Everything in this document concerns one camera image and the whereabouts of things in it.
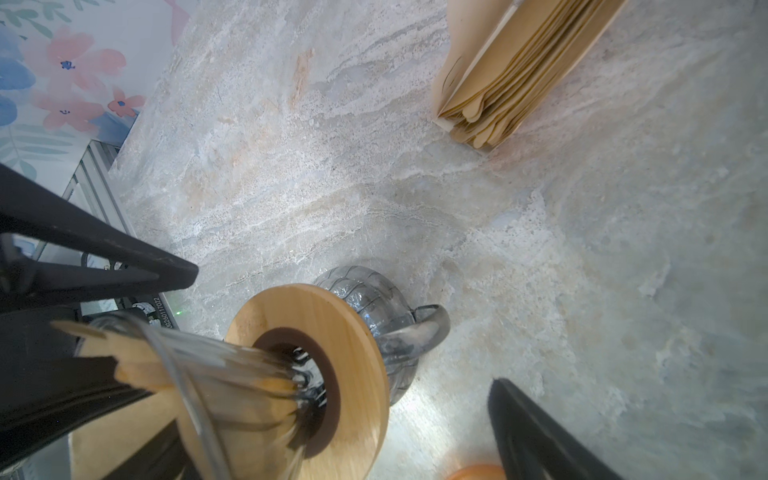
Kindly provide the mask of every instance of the stone surface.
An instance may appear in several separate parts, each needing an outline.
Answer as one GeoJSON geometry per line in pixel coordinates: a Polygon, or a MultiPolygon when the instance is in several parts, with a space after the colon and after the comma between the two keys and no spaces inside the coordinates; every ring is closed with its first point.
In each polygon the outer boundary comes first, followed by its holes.
{"type": "Polygon", "coordinates": [[[483,157],[429,118],[443,1],[206,0],[111,176],[187,330],[349,263],[447,307],[370,478],[496,461],[496,376],[626,478],[765,478],[766,25],[629,2],[483,157]]]}

